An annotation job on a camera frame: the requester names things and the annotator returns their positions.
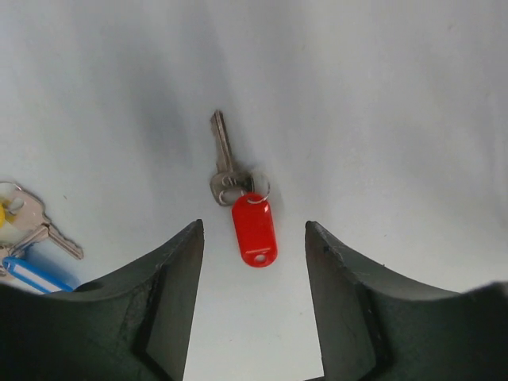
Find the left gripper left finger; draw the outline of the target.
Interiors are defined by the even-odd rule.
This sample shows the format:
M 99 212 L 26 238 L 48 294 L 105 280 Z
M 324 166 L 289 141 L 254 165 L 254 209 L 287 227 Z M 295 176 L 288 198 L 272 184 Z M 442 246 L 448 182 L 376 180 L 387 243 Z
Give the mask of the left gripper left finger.
M 181 380 L 202 270 L 204 227 L 78 287 L 85 303 L 85 380 Z

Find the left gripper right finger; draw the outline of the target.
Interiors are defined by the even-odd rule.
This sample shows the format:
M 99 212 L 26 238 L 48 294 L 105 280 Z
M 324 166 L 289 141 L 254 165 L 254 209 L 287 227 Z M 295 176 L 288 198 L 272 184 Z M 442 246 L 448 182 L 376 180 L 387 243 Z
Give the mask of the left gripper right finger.
M 306 223 L 325 380 L 461 380 L 459 295 L 400 275 Z

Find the red tag key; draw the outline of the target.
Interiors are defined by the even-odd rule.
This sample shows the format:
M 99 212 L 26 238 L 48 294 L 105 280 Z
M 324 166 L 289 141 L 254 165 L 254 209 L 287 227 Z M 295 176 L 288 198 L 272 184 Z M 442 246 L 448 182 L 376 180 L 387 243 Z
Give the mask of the red tag key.
M 235 160 L 220 110 L 214 111 L 210 124 L 217 149 L 217 171 L 210 178 L 210 191 L 219 206 L 231 209 L 241 259 L 250 267 L 267 267 L 278 256 L 268 201 L 271 184 L 267 183 L 265 190 L 257 190 L 253 172 Z

